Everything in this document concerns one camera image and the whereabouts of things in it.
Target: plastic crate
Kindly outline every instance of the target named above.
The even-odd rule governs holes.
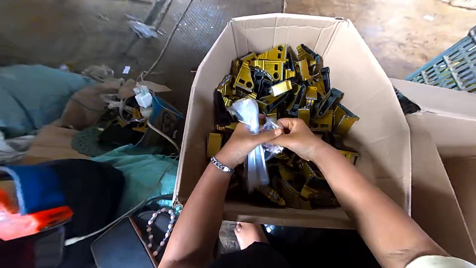
[[[476,26],[468,36],[445,50],[405,80],[476,92]]]

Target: cardboard box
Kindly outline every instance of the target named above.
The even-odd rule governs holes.
[[[420,106],[406,116],[412,218],[449,254],[476,262],[476,94],[390,79]]]
[[[278,44],[287,44],[296,53],[301,43],[323,57],[324,66],[330,67],[331,86],[345,94],[341,103],[360,117],[346,140],[362,155],[358,169],[409,212],[409,128],[377,60],[350,21],[282,13],[232,19],[200,64],[188,104],[175,202],[186,202],[208,164],[205,150],[207,135],[213,131],[213,90],[230,73],[231,61]],[[341,209],[306,211],[230,202],[225,203],[224,219],[282,226],[352,227]]]

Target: bare foot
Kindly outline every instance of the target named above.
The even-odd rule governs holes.
[[[239,247],[242,250],[254,242],[269,243],[259,224],[237,222],[235,235],[237,236]]]

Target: blue fabric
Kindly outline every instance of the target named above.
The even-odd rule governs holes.
[[[0,131],[7,139],[33,133],[60,118],[76,91],[95,83],[43,65],[0,68]]]
[[[160,150],[129,144],[92,159],[108,163],[124,174],[124,192],[119,204],[118,216],[137,206],[146,197],[150,199],[160,195],[173,194],[179,162],[164,155],[154,155],[153,153],[157,151]],[[158,186],[149,195],[169,166],[170,168]]]
[[[47,165],[11,165],[0,167],[15,182],[19,212],[30,214],[65,206],[60,179]]]

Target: hand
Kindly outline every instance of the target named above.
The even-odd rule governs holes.
[[[312,160],[319,145],[324,143],[312,133],[302,119],[281,118],[278,120],[278,125],[284,129],[285,134],[269,143],[286,147],[302,159]]]
[[[222,164],[230,168],[235,168],[245,161],[246,156],[262,143],[269,143],[270,140],[283,134],[282,129],[275,129],[259,134],[251,134],[248,127],[243,123],[238,123],[235,131],[221,148],[215,158]]]

